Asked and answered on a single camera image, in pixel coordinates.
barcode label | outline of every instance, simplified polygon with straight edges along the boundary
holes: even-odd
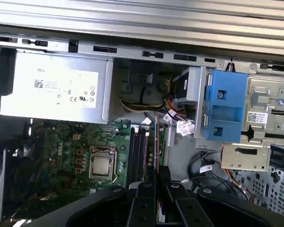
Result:
[[[169,123],[171,121],[171,117],[169,116],[169,114],[165,114],[165,116],[163,117],[163,120],[165,120],[167,123]]]
[[[43,88],[43,80],[35,79],[35,88]]]
[[[173,111],[173,110],[169,110],[169,114],[165,114],[165,116],[163,117],[163,120],[165,120],[166,122],[171,122],[171,116],[175,116],[176,115],[176,112]]]
[[[266,124],[267,118],[268,118],[267,113],[249,111],[247,115],[247,122]]]
[[[175,116],[175,115],[176,115],[176,112],[173,111],[173,110],[169,110],[169,114],[172,115],[172,116]]]
[[[211,171],[211,170],[213,170],[212,165],[203,166],[203,167],[200,168],[200,173],[204,173],[204,172]]]

green circuit board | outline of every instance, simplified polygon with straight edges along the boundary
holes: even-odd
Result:
[[[71,187],[65,186],[62,191],[65,196],[87,196],[91,191],[112,184],[124,187],[129,133],[130,126],[123,127],[121,123],[99,125],[57,122],[46,132],[44,156],[49,158],[50,165],[49,183],[44,190],[58,190],[61,182],[67,184],[67,181],[71,181]],[[110,180],[90,179],[91,146],[115,149],[116,158],[111,161],[116,163],[113,164]]]
[[[38,218],[107,186],[125,187],[130,131],[131,125],[122,122],[101,125],[51,121],[50,127],[44,128],[43,170],[40,174],[40,178],[45,178],[40,181],[46,183],[38,196],[19,209],[14,218]],[[146,165],[153,165],[152,127],[149,132]],[[164,139],[165,130],[160,132],[161,164]],[[104,153],[110,157],[111,175],[104,176],[105,180],[90,175],[91,156],[98,156],[95,150],[109,151]]]

metal rail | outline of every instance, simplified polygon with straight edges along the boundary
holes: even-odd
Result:
[[[284,55],[279,0],[2,0],[0,24]]]

screw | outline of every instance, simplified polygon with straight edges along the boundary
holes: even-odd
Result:
[[[284,99],[279,99],[279,100],[278,100],[278,103],[279,103],[280,105],[284,105]]]
[[[203,192],[205,192],[205,193],[212,193],[212,190],[210,190],[209,188],[205,188],[205,189],[203,189]]]
[[[224,97],[224,94],[223,94],[222,92],[219,92],[219,93],[218,93],[218,98],[219,98],[219,99],[222,99],[223,97]]]
[[[121,188],[113,189],[113,192],[120,192],[120,191],[122,191],[122,189],[121,189]]]
[[[178,183],[173,183],[173,184],[171,185],[171,187],[172,187],[172,188],[178,188],[178,187],[180,187],[180,185],[179,185]]]
[[[151,187],[151,183],[145,183],[145,184],[143,185],[143,187],[149,188],[149,187]]]

power supply label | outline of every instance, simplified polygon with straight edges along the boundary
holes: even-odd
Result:
[[[96,108],[98,72],[37,69],[33,78],[34,93],[48,103]]]

